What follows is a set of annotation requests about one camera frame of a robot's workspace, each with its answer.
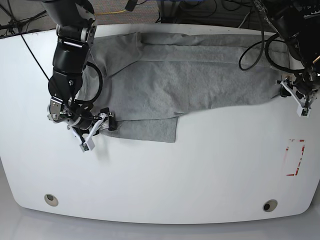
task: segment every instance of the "floor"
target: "floor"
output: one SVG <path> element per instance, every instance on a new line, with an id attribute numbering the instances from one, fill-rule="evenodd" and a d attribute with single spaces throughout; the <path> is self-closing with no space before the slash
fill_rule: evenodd
<path id="1" fill-rule="evenodd" d="M 12 8 L 13 15 L 17 18 L 17 20 L 22 20 L 26 18 L 30 18 L 37 13 L 40 13 L 44 10 L 42 4 L 38 1 L 28 1 L 28 0 L 9 0 Z M 105 13 L 105 12 L 117 12 L 124 9 L 128 0 L 89 0 L 95 10 L 95 13 Z M 205 10 L 209 12 L 201 13 L 201 12 L 188 12 L 185 13 L 181 8 L 179 8 L 178 16 L 176 19 L 177 23 L 182 24 L 203 24 L 203 25 L 217 25 L 217 26 L 226 26 L 226 27 L 238 27 L 246 14 L 250 11 L 249 7 L 242 6 L 238 10 L 229 11 L 223 8 L 222 2 L 224 6 L 229 9 L 237 8 L 237 4 L 232 2 L 228 2 L 226 0 L 203 0 L 203 2 L 199 5 L 198 1 L 189 0 L 181 1 L 180 6 L 183 9 L 191 9 L 191 10 Z M 0 4 L 9 9 L 8 0 L 0 0 Z M 201 18 L 194 18 L 190 16 L 190 13 L 193 16 L 200 16 Z M 145 3 L 141 5 L 137 5 L 133 12 L 123 12 L 118 14 L 107 14 L 97 16 L 98 24 L 137 24 L 137 23 L 154 23 L 159 17 L 158 5 L 156 0 L 147 0 Z M 0 24 L 6 25 L 8 24 L 10 18 L 0 10 Z M 29 26 L 25 26 L 23 31 L 31 31 L 31 30 L 50 30 L 54 29 L 56 24 L 51 20 L 51 18 L 47 15 L 44 17 L 37 19 L 29 24 Z M 243 28 L 255 29 L 259 30 L 260 26 L 258 24 L 258 19 L 255 13 L 248 17 L 248 20 L 243 24 Z M 272 31 L 272 29 L 265 23 L 265 30 Z M 0 35 L 4 34 L 4 30 L 0 30 Z"/>

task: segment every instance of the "white tabletop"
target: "white tabletop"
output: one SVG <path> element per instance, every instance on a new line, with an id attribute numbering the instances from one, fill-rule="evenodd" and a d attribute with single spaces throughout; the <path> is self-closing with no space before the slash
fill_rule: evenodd
<path id="1" fill-rule="evenodd" d="M 251 30 L 178 24 L 98 28 L 98 36 L 132 32 L 259 34 Z M 54 31 L 25 35 L 47 75 Z M 299 118 L 291 98 L 258 106 L 225 107 L 180 117 L 176 143 L 96 136 L 82 153 L 65 124 L 47 120 L 48 81 L 20 36 L 0 44 L 0 156 L 14 199 L 22 207 L 99 220 L 198 224 L 277 218 L 308 209 L 320 179 L 320 104 Z M 305 140 L 284 158 L 289 139 Z M 301 143 L 291 149 L 298 149 Z M 57 207 L 45 194 L 59 200 Z M 263 204 L 278 201 L 273 212 Z"/>

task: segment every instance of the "gray cloth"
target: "gray cloth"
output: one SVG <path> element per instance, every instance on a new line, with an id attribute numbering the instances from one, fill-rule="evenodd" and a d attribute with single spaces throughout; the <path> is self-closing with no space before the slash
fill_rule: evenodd
<path id="1" fill-rule="evenodd" d="M 238 61 L 258 35 L 194 35 L 132 33 L 98 37 L 90 61 L 103 75 L 103 90 L 94 112 L 109 107 L 119 128 L 102 133 L 111 137 L 173 143 L 177 117 L 192 111 L 228 106 L 257 105 L 279 94 L 282 73 L 263 56 L 249 71 Z M 242 66 L 250 66 L 260 46 L 250 50 Z M 289 67 L 283 43 L 270 46 L 270 56 Z M 87 67 L 79 99 L 93 98 L 98 77 Z"/>

